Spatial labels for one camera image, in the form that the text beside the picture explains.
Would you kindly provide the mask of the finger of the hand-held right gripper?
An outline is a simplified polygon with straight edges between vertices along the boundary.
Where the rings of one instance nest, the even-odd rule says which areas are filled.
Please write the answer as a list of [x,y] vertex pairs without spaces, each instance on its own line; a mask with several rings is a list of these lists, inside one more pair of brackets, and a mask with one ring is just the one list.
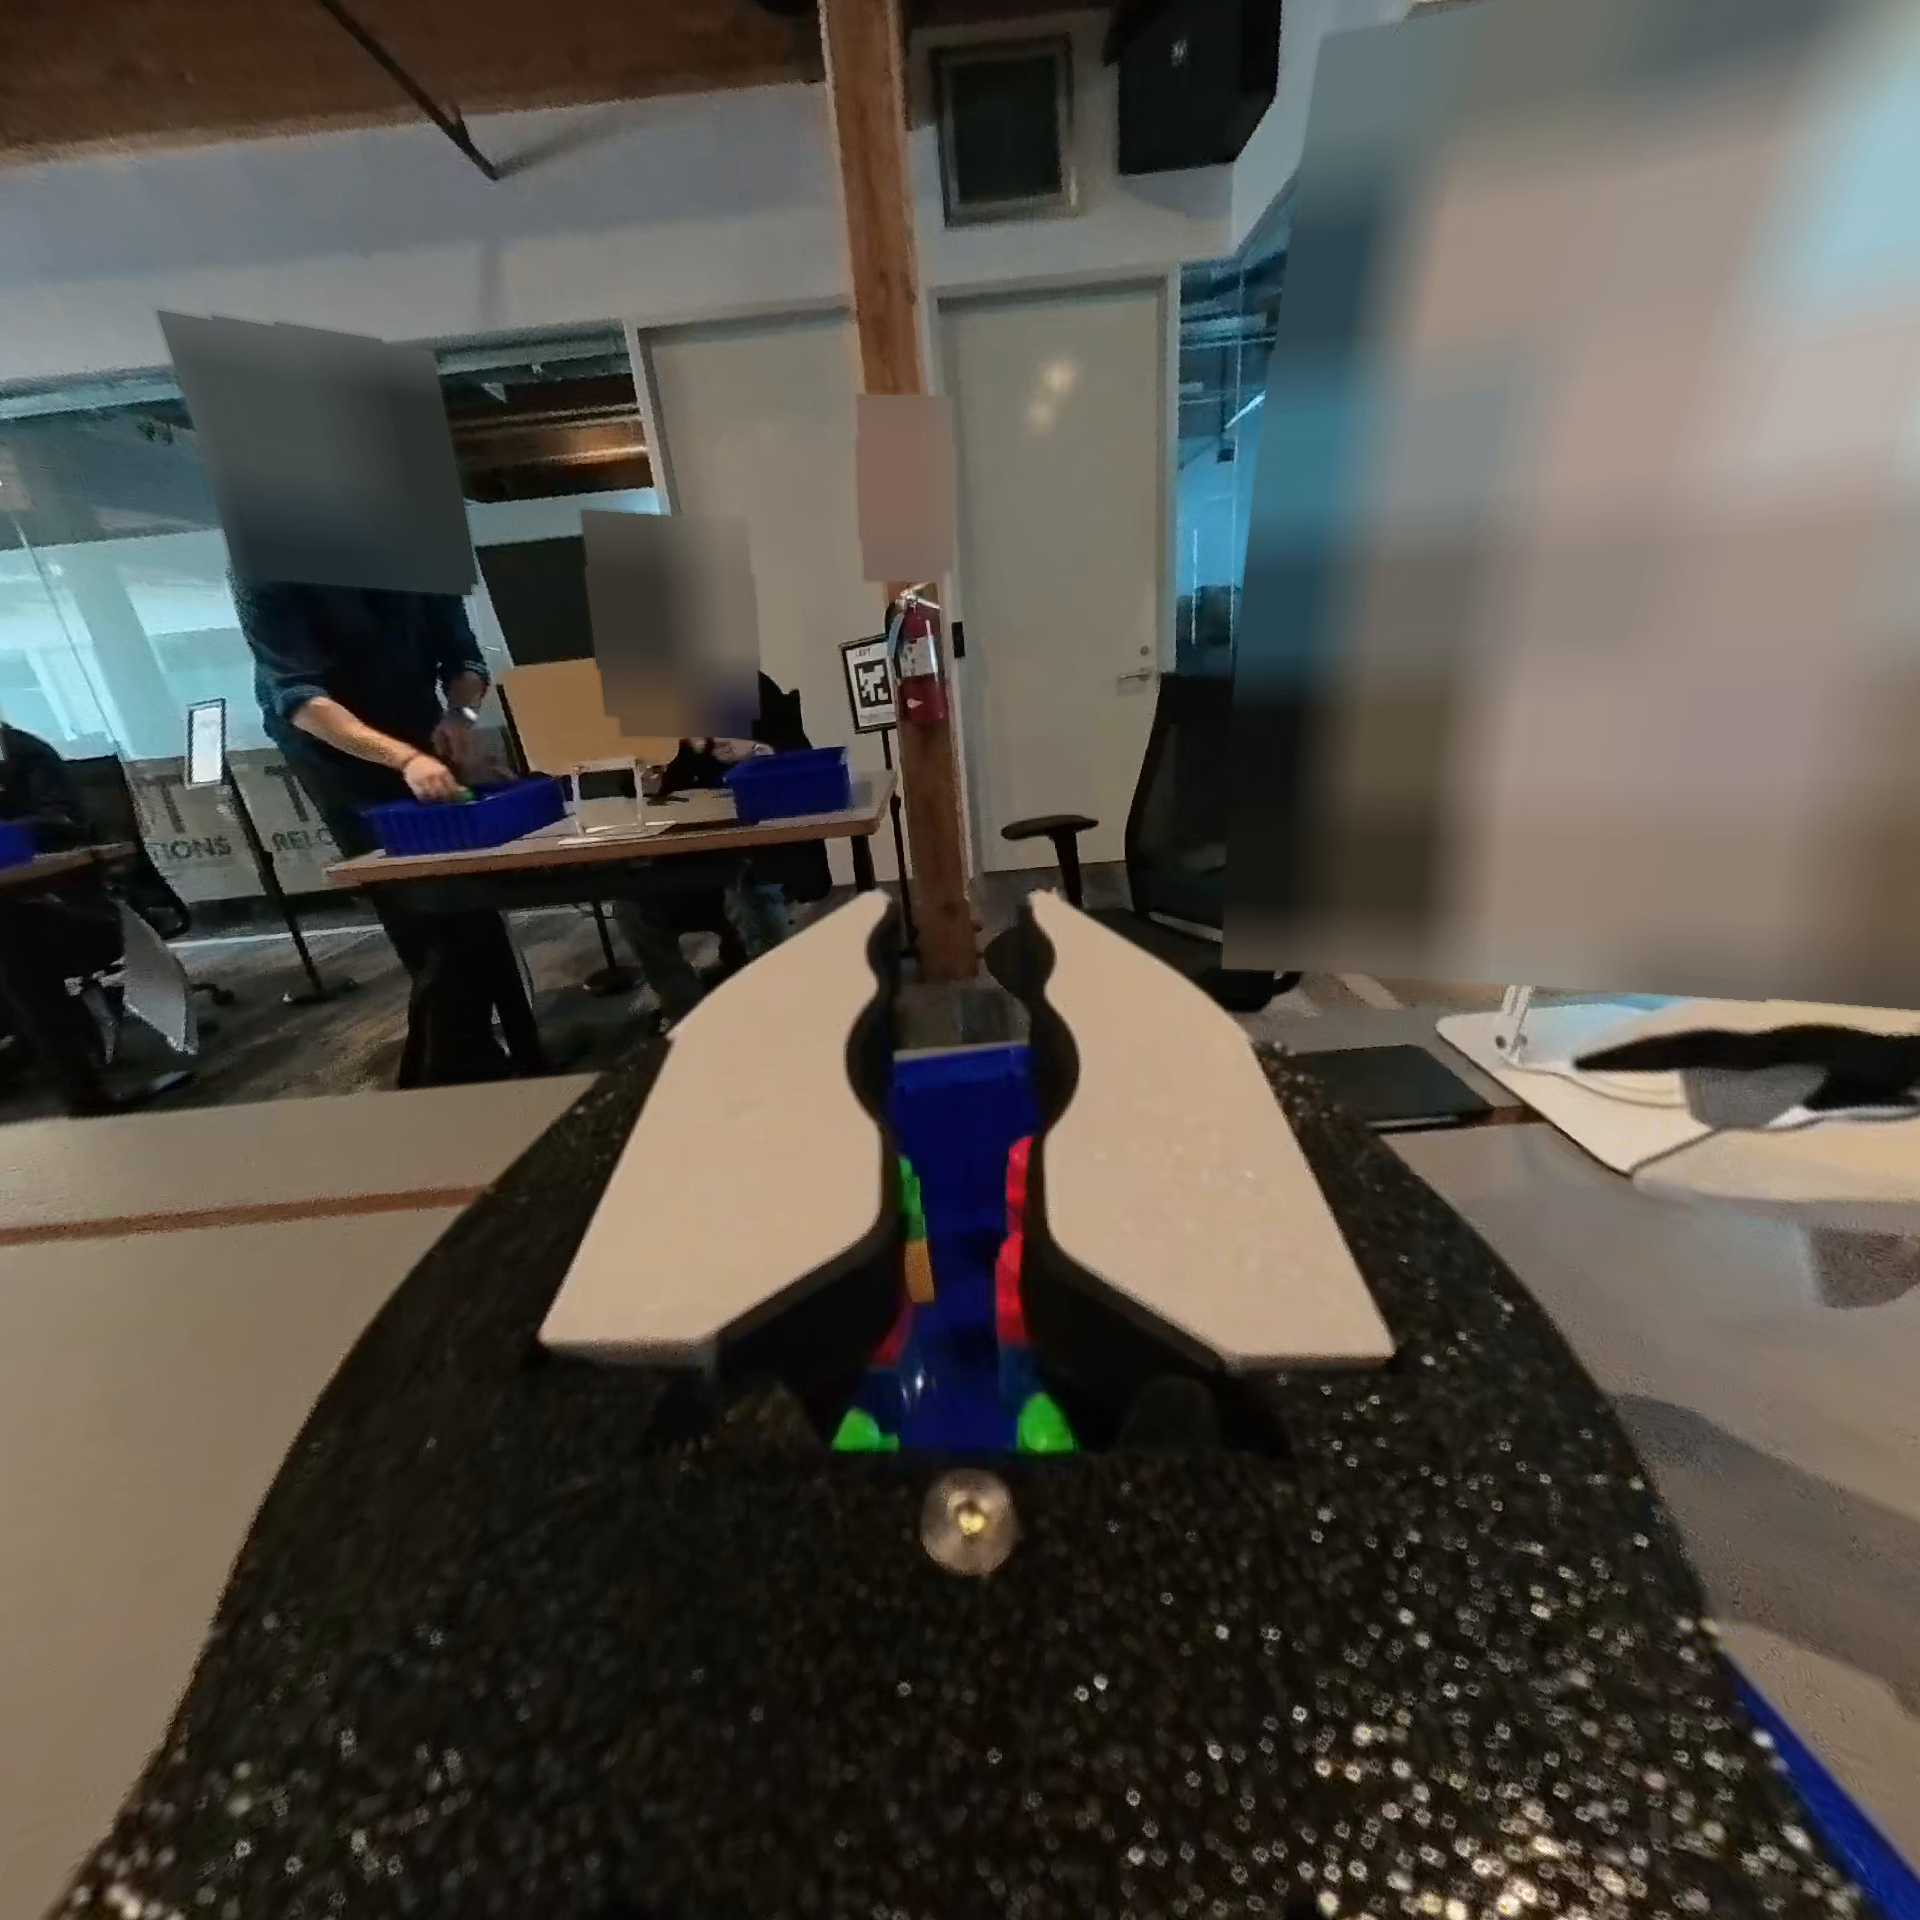
[[1624,1039],[1585,1046],[1582,1072],[1776,1072],[1917,1074],[1915,1031],[1879,1031],[1837,1021],[1760,1026],[1638,1026]]
[[1637,1188],[1723,1204],[1912,1204],[1915,1086],[1837,1072],[1686,1072],[1702,1134],[1637,1165]]

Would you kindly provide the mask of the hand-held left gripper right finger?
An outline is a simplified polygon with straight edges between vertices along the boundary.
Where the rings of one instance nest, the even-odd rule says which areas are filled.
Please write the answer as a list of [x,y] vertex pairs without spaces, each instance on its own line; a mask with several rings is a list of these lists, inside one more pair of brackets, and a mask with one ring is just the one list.
[[1227,1376],[1386,1361],[1397,1342],[1237,1021],[1056,893],[1029,896],[1024,930],[1071,1069],[1026,1250],[1046,1232],[1097,1304]]

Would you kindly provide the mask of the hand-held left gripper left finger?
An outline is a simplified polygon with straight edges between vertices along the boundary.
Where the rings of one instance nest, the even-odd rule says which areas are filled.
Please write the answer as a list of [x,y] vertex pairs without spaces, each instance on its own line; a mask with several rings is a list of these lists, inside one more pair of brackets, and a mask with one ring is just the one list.
[[886,1010],[896,906],[856,893],[666,1038],[538,1325],[547,1353],[711,1369],[882,1254],[896,1157],[855,1078]]

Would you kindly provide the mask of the blue plastic bin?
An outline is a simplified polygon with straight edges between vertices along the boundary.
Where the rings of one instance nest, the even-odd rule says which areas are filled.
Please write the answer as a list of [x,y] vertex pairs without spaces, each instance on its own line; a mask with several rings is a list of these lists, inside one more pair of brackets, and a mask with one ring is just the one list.
[[739,825],[822,817],[851,807],[845,748],[767,752],[738,759],[723,774]]
[[457,799],[386,799],[360,812],[383,856],[432,856],[505,847],[567,817],[568,791],[551,774],[464,789]]
[[[896,1057],[886,1117],[903,1158],[923,1177],[939,1287],[918,1332],[903,1340],[904,1350],[931,1360],[947,1342],[959,1382],[904,1382],[882,1422],[901,1417],[912,1448],[943,1442],[1009,1446],[1016,1396],[995,1377],[989,1337],[998,1329],[994,1261],[1016,1197],[1008,1158],[1040,1129],[1029,1046],[904,1054]],[[1737,1663],[1728,1663],[1728,1672],[1765,1750],[1781,1762],[1797,1793],[1805,1831],[1881,1914],[1915,1917],[1917,1879],[1909,1861],[1749,1676]]]

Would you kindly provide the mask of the black mat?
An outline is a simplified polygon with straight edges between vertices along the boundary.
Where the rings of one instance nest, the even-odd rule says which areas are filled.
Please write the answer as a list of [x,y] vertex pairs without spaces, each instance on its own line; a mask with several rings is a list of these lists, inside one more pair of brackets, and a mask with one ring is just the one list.
[[1419,1044],[1296,1052],[1290,1065],[1375,1134],[1453,1130],[1498,1105]]

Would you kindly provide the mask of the clear plastic stand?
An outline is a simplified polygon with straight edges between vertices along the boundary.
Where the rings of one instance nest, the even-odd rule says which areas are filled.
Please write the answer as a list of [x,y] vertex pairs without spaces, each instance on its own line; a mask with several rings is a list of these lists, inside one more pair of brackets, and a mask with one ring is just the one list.
[[1662,994],[1549,997],[1531,988],[1506,992],[1495,1021],[1495,1062],[1503,1082],[1525,1097],[1569,1087],[1616,1105],[1681,1113],[1686,1094],[1675,1072],[1618,1072],[1576,1065],[1592,1048],[1631,1038],[1637,1021],[1677,999]]

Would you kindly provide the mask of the white mat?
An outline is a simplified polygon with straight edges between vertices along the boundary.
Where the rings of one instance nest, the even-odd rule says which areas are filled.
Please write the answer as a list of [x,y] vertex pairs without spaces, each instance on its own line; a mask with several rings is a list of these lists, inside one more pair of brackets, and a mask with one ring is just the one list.
[[1601,1165],[1633,1173],[1718,1135],[1765,1138],[1894,1121],[1898,1105],[1811,1110],[1805,1100],[1770,1110],[1770,1089],[1717,1089],[1695,1110],[1679,1072],[1582,1066],[1576,1060],[1638,1039],[1691,1032],[1769,1034],[1787,1026],[1835,1026],[1845,1038],[1910,1039],[1917,1012],[1801,999],[1688,999],[1662,994],[1547,997],[1511,989],[1498,1010],[1447,1015],[1437,1034],[1491,1077],[1525,1108]]

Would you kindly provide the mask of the wooden table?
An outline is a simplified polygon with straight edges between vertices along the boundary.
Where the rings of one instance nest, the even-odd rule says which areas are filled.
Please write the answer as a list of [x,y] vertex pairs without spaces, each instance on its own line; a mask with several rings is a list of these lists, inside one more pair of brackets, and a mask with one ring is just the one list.
[[739,825],[726,789],[669,797],[663,823],[623,834],[577,834],[567,823],[505,847],[451,855],[353,855],[327,880],[368,896],[411,978],[394,1086],[443,1087],[553,1072],[507,930],[515,909],[610,906],[643,898],[659,876],[726,885],[754,852],[824,840],[850,844],[855,887],[870,890],[873,836],[891,799],[888,777],[851,781],[851,807],[810,820]]

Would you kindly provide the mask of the black office chair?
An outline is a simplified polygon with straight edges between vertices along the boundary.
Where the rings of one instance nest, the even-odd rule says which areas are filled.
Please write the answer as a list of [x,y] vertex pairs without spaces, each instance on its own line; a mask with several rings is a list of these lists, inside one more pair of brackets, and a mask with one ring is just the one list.
[[1229,1015],[1259,1015],[1297,972],[1232,968],[1222,960],[1232,812],[1232,681],[1165,673],[1122,828],[1126,903],[1088,917],[1159,960]]

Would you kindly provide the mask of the cardboard box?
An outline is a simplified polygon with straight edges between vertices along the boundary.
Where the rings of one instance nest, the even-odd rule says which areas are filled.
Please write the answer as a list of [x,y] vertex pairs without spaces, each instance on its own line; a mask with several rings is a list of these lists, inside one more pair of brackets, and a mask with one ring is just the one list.
[[510,668],[496,689],[530,772],[567,777],[589,760],[623,759],[623,734],[589,655]]

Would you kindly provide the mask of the black stand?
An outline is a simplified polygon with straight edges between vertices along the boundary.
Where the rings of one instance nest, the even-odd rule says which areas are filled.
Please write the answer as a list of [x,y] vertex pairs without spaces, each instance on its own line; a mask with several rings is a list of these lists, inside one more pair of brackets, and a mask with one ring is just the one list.
[[282,933],[287,935],[287,941],[294,948],[294,960],[297,960],[299,972],[303,975],[303,985],[294,985],[293,989],[287,989],[280,997],[280,1004],[290,1010],[307,1010],[307,1008],[327,1005],[327,1004],[339,1001],[349,994],[355,994],[359,992],[359,980],[355,978],[351,978],[351,975],[325,975],[320,972],[320,965],[318,965],[318,960],[314,960],[314,956],[307,948],[307,941],[303,937],[299,913],[293,906],[287,893],[280,887],[280,878],[278,878],[278,870],[275,870],[273,855],[267,850],[267,846],[261,839],[251,804],[248,804],[248,799],[247,799],[247,796],[245,796],[245,791],[237,781],[237,774],[232,770],[232,764],[229,759],[223,759],[223,796],[230,804],[230,816],[235,817],[237,829],[240,829],[240,834],[247,844],[247,852],[253,862],[256,878],[261,882],[261,890],[269,900],[273,913],[278,917],[278,922],[280,922]]

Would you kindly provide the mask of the red fire extinguisher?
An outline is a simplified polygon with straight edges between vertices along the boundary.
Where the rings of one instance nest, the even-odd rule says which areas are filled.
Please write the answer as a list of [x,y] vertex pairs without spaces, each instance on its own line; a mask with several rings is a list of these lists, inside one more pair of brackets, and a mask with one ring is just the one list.
[[923,584],[903,588],[886,608],[883,650],[896,695],[896,726],[939,728],[947,722],[943,616]]

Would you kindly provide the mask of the black speaker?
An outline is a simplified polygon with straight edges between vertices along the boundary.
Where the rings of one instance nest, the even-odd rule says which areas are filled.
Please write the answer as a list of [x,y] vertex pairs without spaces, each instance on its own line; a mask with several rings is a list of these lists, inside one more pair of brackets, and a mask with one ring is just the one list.
[[1233,162],[1280,84],[1282,1],[1122,1],[1102,62],[1117,77],[1117,170]]

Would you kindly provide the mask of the wooden post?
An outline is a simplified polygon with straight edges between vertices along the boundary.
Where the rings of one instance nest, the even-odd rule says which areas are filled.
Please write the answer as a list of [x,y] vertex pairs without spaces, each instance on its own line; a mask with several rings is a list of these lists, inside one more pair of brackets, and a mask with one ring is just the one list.
[[[822,72],[840,181],[862,394],[921,399],[923,326],[915,216],[904,149],[904,28],[894,1],[819,1]],[[888,582],[886,602],[903,588]],[[918,972],[947,985],[975,975],[975,925],[952,696],[943,726],[896,732],[904,855]]]

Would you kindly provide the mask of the wall vent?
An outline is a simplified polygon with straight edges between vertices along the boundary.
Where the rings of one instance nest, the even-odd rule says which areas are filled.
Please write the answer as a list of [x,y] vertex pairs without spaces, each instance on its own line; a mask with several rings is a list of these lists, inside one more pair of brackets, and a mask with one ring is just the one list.
[[927,74],[945,225],[1073,209],[1069,36],[937,45]]

